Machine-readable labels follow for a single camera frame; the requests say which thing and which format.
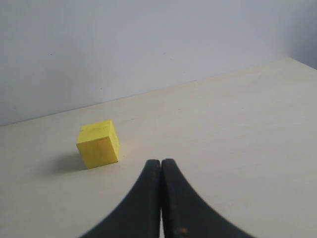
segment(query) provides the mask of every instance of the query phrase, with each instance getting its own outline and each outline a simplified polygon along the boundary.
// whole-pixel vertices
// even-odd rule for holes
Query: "light wooden table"
[[[117,206],[147,159],[174,158],[250,234],[315,238],[316,104],[317,71],[284,59],[0,127],[0,237],[78,237]],[[119,163],[85,170],[80,127],[106,119]]]

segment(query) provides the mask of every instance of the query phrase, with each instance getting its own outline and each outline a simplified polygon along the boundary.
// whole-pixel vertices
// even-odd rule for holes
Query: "yellow block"
[[[76,145],[88,169],[118,162],[119,140],[111,120],[83,126]]]

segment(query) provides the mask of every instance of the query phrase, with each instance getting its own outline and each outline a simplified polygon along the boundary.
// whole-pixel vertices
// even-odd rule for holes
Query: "wall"
[[[316,7],[315,0],[3,0],[0,124],[288,55],[317,62]]]

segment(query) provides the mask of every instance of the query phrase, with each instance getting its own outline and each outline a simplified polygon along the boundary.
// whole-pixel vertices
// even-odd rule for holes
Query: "table surface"
[[[317,71],[284,59],[0,127],[0,237],[78,237],[117,206],[147,159],[174,158],[250,234],[315,238],[316,91]],[[80,127],[107,119],[119,162],[86,170]]]

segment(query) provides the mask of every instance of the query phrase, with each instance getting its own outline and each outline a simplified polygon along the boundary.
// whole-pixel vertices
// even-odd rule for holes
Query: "wooden block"
[[[76,145],[88,169],[118,162],[119,140],[111,120],[83,126]]]

